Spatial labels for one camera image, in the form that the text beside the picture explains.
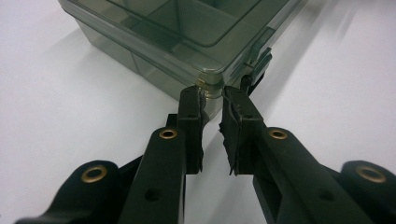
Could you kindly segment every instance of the white table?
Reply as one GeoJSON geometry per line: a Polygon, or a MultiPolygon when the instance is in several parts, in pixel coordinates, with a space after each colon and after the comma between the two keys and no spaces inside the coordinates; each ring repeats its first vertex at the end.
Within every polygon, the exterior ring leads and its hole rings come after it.
{"type": "MultiPolygon", "coordinates": [[[[56,1],[0,1],[0,223],[38,216],[81,164],[141,155],[177,101],[93,47],[56,1]]],[[[251,95],[268,126],[323,164],[396,173],[396,2],[309,1],[273,47],[251,95]]],[[[205,127],[204,172],[188,176],[186,223],[263,223],[251,176],[228,176],[205,127]]]]}

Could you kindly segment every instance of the clear plastic container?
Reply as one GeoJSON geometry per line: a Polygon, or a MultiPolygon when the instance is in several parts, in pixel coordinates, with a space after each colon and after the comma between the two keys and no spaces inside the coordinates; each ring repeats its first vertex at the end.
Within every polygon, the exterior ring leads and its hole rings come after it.
{"type": "Polygon", "coordinates": [[[85,36],[178,99],[205,91],[210,117],[224,85],[259,63],[300,0],[59,0],[85,36]]]}

